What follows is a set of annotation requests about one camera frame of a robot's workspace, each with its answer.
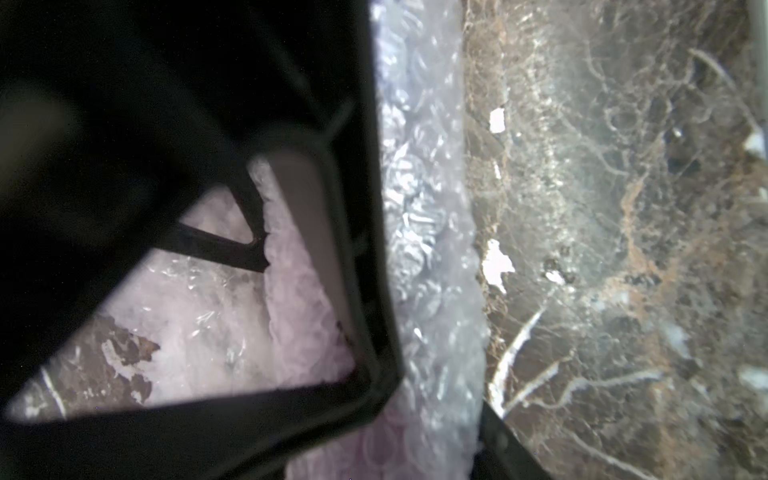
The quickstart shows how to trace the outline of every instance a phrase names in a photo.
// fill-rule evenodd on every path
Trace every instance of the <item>dark stone surface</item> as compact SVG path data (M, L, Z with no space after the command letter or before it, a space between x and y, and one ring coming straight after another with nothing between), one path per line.
M152 392L142 375L159 345L95 314L30 379L5 414L21 422L139 409Z
M516 269L489 398L555 478L768 478L746 2L467 0L464 32L477 248Z

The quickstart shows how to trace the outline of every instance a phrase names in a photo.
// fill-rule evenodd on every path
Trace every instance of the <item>white debris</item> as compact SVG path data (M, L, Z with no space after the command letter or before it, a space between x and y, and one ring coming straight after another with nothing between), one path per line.
M690 352L685 342L688 340L688 334L679 325L671 322L661 323L661 334L672 347L672 350L685 359L690 358Z
M40 411L47 406L48 406L47 403L43 403L42 405L38 405L38 406L27 405L26 407L24 407L24 417L28 419L33 419L36 416L40 415Z
M742 384L759 392L768 392L768 369L745 365L739 371Z
M756 157L766 159L766 140L762 128L752 130L752 133L744 141L744 150Z
M495 286L506 295L507 290L502 282L502 273L514 273L515 266L512 260L498 249L498 240L492 238L488 240L488 251L485 252L485 259L482 261L482 274L488 284Z
M757 394L755 411L768 419L768 369L744 365L739 369L739 380L742 385L754 390Z
M614 303L629 305L629 292L624 290L622 292L615 293L611 297L611 300L613 300Z
M549 271L545 273L544 276L546 276L547 280L550 282L554 282L558 285L565 285L565 278L563 278L562 274L557 270Z
M504 108L497 108L491 112L490 123L492 134L500 134L507 129L504 125Z

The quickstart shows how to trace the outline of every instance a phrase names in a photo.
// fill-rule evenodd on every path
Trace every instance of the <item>black plastic frame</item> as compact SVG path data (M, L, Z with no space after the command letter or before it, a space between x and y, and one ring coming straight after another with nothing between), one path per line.
M184 8L30 1L15 2L0 18L3 84L32 82L76 104L87 131L43 162L32 176L36 183L0 205L0 295L17 319L2 339L0 396L7 402L152 245L263 270L261 200L247 161L286 149L311 159L323 179L343 276L344 296L331 300L349 311L343 327L356 370L338 384L67 422L4 419L0 445L7 472L32 478L267 474L298 451L373 420L401 379L381 199L372 194L380 191L380 180L367 4L222 6L231 23L216 41L189 44L197 50L184 39L173 44L174 35L196 35L215 23L209 14L220 12L206 5ZM229 30L242 35L225 38ZM216 71L212 65L228 55L252 55L260 63ZM87 154L76 163L76 176L71 168L57 170L73 151ZM110 175L114 165L117 173ZM290 175L278 175L278 181L289 187ZM132 191L125 184L144 187L145 195L141 202L124 196L123 210L131 215L98 243L67 236L74 232L66 226L64 236L52 236L46 217L26 207L75 197L82 200L76 205L95 205L75 213L98 217L104 214L101 198L89 192L117 197ZM215 184L233 192L253 231L250 245L176 223ZM311 243L310 232L302 233ZM25 246L39 257L19 254ZM316 265L318 255L310 251ZM323 268L318 270L322 277Z
M551 480L486 402L480 415L480 443L471 480Z

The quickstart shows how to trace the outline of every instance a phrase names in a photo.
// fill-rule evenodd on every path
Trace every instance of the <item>brown marble surface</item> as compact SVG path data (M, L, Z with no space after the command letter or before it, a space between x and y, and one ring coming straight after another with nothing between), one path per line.
M508 425L554 478L768 478L746 2L466 0L464 36L477 248L515 268L481 278Z

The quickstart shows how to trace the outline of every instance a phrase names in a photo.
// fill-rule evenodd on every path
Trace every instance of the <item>white vein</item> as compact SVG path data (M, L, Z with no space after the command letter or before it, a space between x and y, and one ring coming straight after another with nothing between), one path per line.
M589 387L592 388L607 388L612 386L625 385L628 383L643 382L645 380L660 380L664 377L664 372L657 369L643 370L642 372L631 373L630 375L616 376L612 379L606 380L587 380L583 376L573 378L565 386L565 390L560 395L560 399L556 403L544 403L541 400L532 400L529 403L532 405L538 405L545 409L559 409L566 406L573 399L574 392L583 390Z
M46 371L44 367L40 367L40 372L43 374L43 382L45 382L45 386L48 387L48 391L51 393L53 400L56 402L58 411L61 412L61 417L63 419L66 419L67 409L64 408L64 401L61 400L61 396L58 394L58 391L53 386L53 382L51 381L51 377L48 375L48 371Z
M739 108L744 113L744 116L746 117L746 120L750 123L750 126L752 127L752 131L762 131L763 129L760 128L760 124L757 123L757 120L755 119L755 116L752 115L752 111L749 107L744 103L744 100L739 95L739 89L736 86L736 82L733 81L733 79L728 75L728 72L725 71L725 68L723 68L720 63L713 57L712 55L708 54L704 50L699 50L698 48L689 48L688 53L693 55L694 57L698 58L699 60L703 61L709 68L715 71L717 73L717 76L720 77L720 80L725 83L725 85L728 86L728 88L733 92L733 96L736 99L736 103L739 105Z
M504 415L502 418L509 415L516 406L520 405L520 403L525 402L525 399L535 392L538 387L544 385L557 375L560 371L560 364L563 363L563 361L565 361L565 359L560 359L557 362L552 363L544 372L539 373L536 378L526 383L525 386L515 394L515 397L504 407Z
M568 430L566 430L566 432L568 432L570 437L574 440L574 442L576 442L576 445L582 447L585 451L587 451L587 453L589 453L594 457L599 458L603 462L606 462L609 465L613 465L614 467L624 470L625 472L629 472L633 475L636 475L638 478L642 478L643 480L659 480L658 477L654 477L649 473L643 472L642 470L640 470L638 467L634 465L630 465L626 462L622 462L616 457L612 457L605 452L601 452L595 447L587 445L587 443L584 440L580 439L579 436L576 435L575 433L569 432Z
M625 172L624 170L619 170L617 168L613 168L608 162L605 160L605 156L603 155L602 150L595 144L594 140L590 139L589 137L584 137L581 132L569 121L565 115L562 112L558 112L558 120L562 122L562 124L570 130L573 134L575 134L578 139L581 141L581 144L587 148L590 152L594 154L595 157L597 157L600 162L602 162L603 167L605 167L606 170L611 172L614 175L621 175L622 177L629 177L629 173Z
M549 298L552 296L552 293L554 293L554 290L549 291L544 302L541 304L541 308L539 308L525 325L523 325L518 332L518 335L515 337L515 340L513 340L512 344L504 351L502 359L498 361L496 371L493 374L493 379L491 380L490 385L488 385L488 400L494 412L499 416L504 414L505 387L507 385L509 374L512 371L512 367L515 366L515 359L523 345L530 340L531 330L533 330L533 327L536 326L541 315L543 315L544 311L547 309Z

